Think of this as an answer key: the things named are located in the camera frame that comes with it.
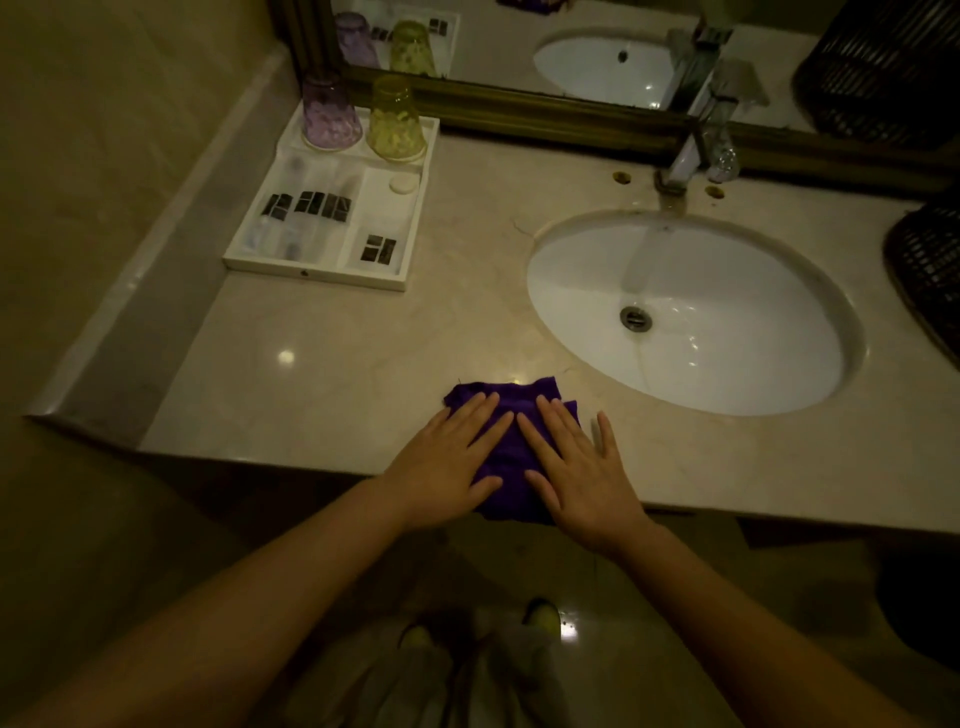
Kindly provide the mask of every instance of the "pants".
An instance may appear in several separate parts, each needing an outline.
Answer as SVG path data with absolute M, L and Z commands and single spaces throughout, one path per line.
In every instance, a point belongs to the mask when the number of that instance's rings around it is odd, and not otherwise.
M 554 639 L 522 624 L 481 642 L 451 678 L 439 647 L 403 647 L 368 672 L 355 704 L 331 726 L 345 728 L 570 728 L 548 647 Z

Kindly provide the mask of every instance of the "faucet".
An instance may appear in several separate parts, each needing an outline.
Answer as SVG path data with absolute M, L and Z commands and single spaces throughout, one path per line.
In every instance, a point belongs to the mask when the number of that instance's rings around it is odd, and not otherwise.
M 720 48 L 730 39 L 732 32 L 732 28 L 708 25 L 704 16 L 700 17 L 693 36 L 679 28 L 667 31 L 667 45 L 670 47 L 674 71 L 660 99 L 660 109 L 678 113 L 695 112 L 691 107 L 720 59 Z
M 770 106 L 756 76 L 754 65 L 739 59 L 723 59 L 713 69 L 707 102 L 697 120 L 696 130 L 687 138 L 673 164 L 654 174 L 657 190 L 667 195 L 684 195 L 686 186 L 704 163 L 707 179 L 721 183 L 736 179 L 740 162 L 727 123 L 739 104 Z

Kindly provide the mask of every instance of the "hand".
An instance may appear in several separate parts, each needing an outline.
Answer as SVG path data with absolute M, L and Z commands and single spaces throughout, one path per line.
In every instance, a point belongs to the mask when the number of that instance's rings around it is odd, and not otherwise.
M 522 413 L 520 431 L 546 470 L 549 479 L 527 471 L 533 486 L 560 529 L 581 546 L 616 558 L 631 534 L 652 523 L 623 472 L 610 420 L 601 412 L 602 448 L 577 425 L 560 400 L 537 397 L 537 409 L 557 443 L 558 454 Z
M 405 529 L 452 521 L 503 485 L 502 478 L 492 475 L 470 485 L 514 420 L 514 413 L 507 412 L 473 442 L 499 400 L 495 392 L 489 397 L 476 394 L 452 417 L 450 408 L 445 407 L 407 443 L 387 471 L 375 478 L 396 498 Z

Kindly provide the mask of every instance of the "leg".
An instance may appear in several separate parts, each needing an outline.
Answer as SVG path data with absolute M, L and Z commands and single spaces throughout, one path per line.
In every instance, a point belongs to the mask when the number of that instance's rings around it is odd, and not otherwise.
M 373 664 L 346 720 L 348 728 L 440 728 L 453 663 L 421 626 L 408 627 L 397 650 Z
M 486 638 L 458 676 L 451 726 L 569 728 L 569 710 L 549 652 L 559 641 L 557 608 L 531 602 L 523 623 Z

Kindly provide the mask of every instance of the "sink rim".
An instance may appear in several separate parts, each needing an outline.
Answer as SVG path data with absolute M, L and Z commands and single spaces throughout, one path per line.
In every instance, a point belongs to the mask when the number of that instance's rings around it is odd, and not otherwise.
M 786 412 L 773 412 L 765 414 L 723 414 L 712 412 L 710 410 L 691 407 L 686 404 L 677 404 L 670 400 L 664 400 L 654 394 L 651 394 L 650 392 L 644 392 L 643 390 L 636 389 L 629 384 L 621 382 L 616 377 L 611 376 L 598 367 L 586 362 L 583 357 L 580 356 L 580 354 L 573 351 L 563 340 L 561 340 L 560 336 L 558 336 L 541 318 L 540 312 L 537 310 L 537 305 L 534 303 L 531 295 L 529 283 L 530 266 L 537 254 L 552 243 L 558 241 L 560 238 L 567 237 L 568 235 L 576 232 L 595 230 L 597 228 L 603 228 L 607 226 L 615 227 L 625 222 L 653 224 L 657 221 L 669 221 L 672 224 L 681 227 L 698 227 L 701 229 L 707 229 L 709 231 L 712 230 L 734 235 L 739 238 L 739 242 L 742 244 L 750 245 L 779 259 L 790 270 L 790 272 L 798 278 L 798 280 L 809 291 L 810 295 L 821 304 L 825 314 L 827 315 L 830 325 L 837 333 L 837 337 L 840 341 L 841 353 L 843 355 L 844 366 L 840 380 L 833 390 L 830 391 L 830 393 L 822 400 L 815 401 L 812 404 L 802 406 L 798 409 L 788 410 Z M 697 412 L 699 414 L 721 417 L 767 418 L 796 415 L 801 412 L 810 411 L 815 407 L 827 404 L 836 398 L 839 393 L 843 392 L 850 385 L 851 381 L 865 365 L 870 354 L 870 347 L 867 341 L 866 332 L 863 327 L 863 322 L 861 321 L 860 316 L 857 315 L 856 306 L 853 304 L 853 301 L 850 300 L 850 297 L 844 292 L 843 288 L 841 288 L 840 285 L 837 284 L 816 263 L 802 253 L 798 252 L 795 248 L 792 248 L 777 238 L 765 235 L 762 232 L 745 228 L 741 225 L 737 225 L 736 223 L 730 223 L 724 220 L 706 217 L 704 215 L 685 213 L 678 216 L 674 213 L 660 212 L 655 210 L 607 209 L 594 210 L 592 212 L 574 215 L 572 217 L 564 218 L 563 220 L 548 223 L 547 225 L 543 226 L 533 237 L 534 246 L 529 257 L 527 258 L 525 266 L 524 287 L 526 288 L 527 292 L 527 301 L 530 303 L 531 307 L 533 308 L 533 312 L 536 314 L 538 326 L 540 326 L 542 330 L 548 332 L 558 344 L 564 347 L 564 349 L 570 352 L 579 361 L 583 362 L 586 366 L 589 366 L 591 369 L 617 382 L 618 384 L 622 384 L 623 386 L 628 387 L 635 392 L 639 392 L 641 395 L 651 397 L 655 400 L 663 402 L 664 404 L 680 407 L 682 409 L 687 409 L 691 412 Z

